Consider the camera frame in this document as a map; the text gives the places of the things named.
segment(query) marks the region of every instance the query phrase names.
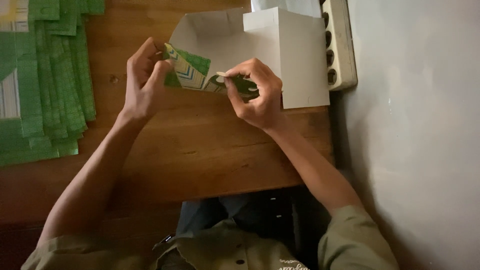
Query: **dark pants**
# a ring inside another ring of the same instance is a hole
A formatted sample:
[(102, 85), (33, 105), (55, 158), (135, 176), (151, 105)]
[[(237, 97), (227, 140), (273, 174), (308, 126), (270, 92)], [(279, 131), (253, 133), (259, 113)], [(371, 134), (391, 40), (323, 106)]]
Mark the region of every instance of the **dark pants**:
[(183, 202), (177, 234), (208, 229), (227, 218), (233, 218), (240, 229), (281, 241), (293, 251), (295, 236), (288, 189)]

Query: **shirt sleeve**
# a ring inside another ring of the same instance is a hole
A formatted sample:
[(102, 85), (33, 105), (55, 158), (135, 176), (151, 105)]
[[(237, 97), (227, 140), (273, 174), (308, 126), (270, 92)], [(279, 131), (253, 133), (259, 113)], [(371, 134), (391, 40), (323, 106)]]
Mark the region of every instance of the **shirt sleeve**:
[(368, 213), (354, 206), (332, 216), (318, 244), (322, 270), (397, 270), (395, 257)]
[(65, 235), (48, 240), (22, 265), (22, 270), (146, 269), (139, 256), (115, 249), (93, 236)]

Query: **forearm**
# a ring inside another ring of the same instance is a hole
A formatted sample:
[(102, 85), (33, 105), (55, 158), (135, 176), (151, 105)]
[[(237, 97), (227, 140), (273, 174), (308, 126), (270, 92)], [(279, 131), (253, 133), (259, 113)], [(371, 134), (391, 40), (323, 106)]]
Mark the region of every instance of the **forearm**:
[(286, 116), (266, 132), (282, 148), (313, 196), (331, 214), (346, 205), (362, 206), (345, 177), (296, 131)]
[(78, 234), (96, 228), (105, 211), (111, 190), (144, 123), (123, 113), (70, 182), (47, 217), (38, 246), (48, 239)]

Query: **table surface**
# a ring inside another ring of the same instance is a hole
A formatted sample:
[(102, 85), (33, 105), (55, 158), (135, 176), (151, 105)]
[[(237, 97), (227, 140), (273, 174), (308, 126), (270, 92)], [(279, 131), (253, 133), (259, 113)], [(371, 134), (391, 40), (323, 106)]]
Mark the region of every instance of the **table surface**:
[[(248, 0), (106, 1), (90, 16), (87, 40), (97, 120), (79, 141), (79, 155), (0, 169), (0, 225), (46, 219), (51, 207), (113, 125), (124, 103), (126, 61), (149, 37), (168, 41), (185, 13), (250, 9)], [(301, 133), (333, 161), (327, 107), (286, 112)], [(301, 184), (287, 157), (261, 130), (238, 119), (217, 93), (169, 89), (165, 106), (133, 145), (112, 210)]]

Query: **stack of green paper boxes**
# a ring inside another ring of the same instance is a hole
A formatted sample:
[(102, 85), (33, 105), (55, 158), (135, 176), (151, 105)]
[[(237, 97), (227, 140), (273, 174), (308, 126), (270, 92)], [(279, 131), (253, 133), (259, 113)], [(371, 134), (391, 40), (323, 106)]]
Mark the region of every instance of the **stack of green paper boxes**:
[(84, 25), (104, 8), (103, 0), (29, 0), (28, 32), (0, 32), (0, 83), (16, 70), (20, 111), (0, 119), (0, 166), (78, 154), (96, 115)]

